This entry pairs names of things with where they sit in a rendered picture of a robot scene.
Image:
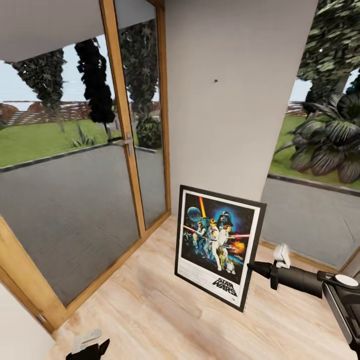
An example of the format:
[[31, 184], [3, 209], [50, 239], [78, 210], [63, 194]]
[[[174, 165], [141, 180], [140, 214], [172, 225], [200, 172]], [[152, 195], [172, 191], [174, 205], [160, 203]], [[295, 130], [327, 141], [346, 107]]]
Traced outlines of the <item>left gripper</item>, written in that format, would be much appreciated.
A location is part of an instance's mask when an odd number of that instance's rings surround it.
[[86, 347], [85, 350], [72, 355], [72, 352], [66, 356], [66, 360], [100, 360], [101, 356], [105, 354], [108, 346], [110, 344], [110, 339], [106, 340], [103, 344], [99, 346], [98, 343]]

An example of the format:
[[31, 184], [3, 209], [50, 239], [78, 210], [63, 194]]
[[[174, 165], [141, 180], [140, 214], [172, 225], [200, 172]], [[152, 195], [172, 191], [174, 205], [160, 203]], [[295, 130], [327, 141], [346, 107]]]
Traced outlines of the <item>poster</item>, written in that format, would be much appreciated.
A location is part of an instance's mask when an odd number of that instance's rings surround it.
[[243, 313], [266, 209], [180, 184], [174, 274]]

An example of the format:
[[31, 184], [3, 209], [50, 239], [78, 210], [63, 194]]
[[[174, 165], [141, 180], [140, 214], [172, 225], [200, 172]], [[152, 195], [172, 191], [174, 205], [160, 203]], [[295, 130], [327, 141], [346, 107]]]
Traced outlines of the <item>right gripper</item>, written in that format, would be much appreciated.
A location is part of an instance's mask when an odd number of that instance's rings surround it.
[[277, 260], [274, 263], [255, 261], [254, 264], [247, 266], [258, 274], [270, 279], [270, 287], [277, 291], [278, 285], [296, 289], [304, 292], [304, 269], [290, 265], [287, 267], [277, 267]]

